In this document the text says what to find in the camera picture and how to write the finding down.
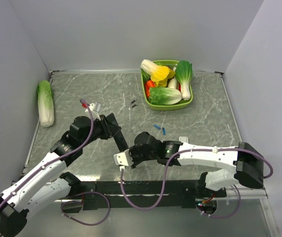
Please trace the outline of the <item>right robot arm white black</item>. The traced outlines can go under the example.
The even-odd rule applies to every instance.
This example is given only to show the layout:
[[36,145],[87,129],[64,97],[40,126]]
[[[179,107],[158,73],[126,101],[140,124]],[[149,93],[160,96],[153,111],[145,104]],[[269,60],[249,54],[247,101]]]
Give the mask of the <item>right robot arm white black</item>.
[[209,197],[221,188],[240,184],[250,189],[264,186],[264,161],[261,154],[249,143],[220,148],[197,146],[182,141],[160,141],[148,132],[136,136],[129,148],[131,167],[156,160],[165,166],[202,165],[217,171],[201,175],[199,193]]

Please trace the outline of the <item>black remote control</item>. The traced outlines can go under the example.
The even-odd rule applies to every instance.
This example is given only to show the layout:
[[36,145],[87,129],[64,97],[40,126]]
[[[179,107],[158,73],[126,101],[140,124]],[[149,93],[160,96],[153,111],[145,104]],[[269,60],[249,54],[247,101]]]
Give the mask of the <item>black remote control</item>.
[[124,152],[125,150],[127,150],[129,148],[123,134],[121,131],[118,131],[114,136],[114,141],[117,145],[117,148],[120,152]]

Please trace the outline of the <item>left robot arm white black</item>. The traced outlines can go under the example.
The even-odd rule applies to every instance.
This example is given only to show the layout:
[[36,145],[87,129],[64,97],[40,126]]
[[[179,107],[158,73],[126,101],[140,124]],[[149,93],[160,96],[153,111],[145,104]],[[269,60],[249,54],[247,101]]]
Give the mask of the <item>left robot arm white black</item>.
[[114,114],[96,119],[80,116],[46,156],[23,178],[0,193],[0,235],[14,237],[37,211],[57,199],[76,198],[81,181],[64,172],[83,154],[83,148],[97,140],[114,138],[120,151],[127,148]]

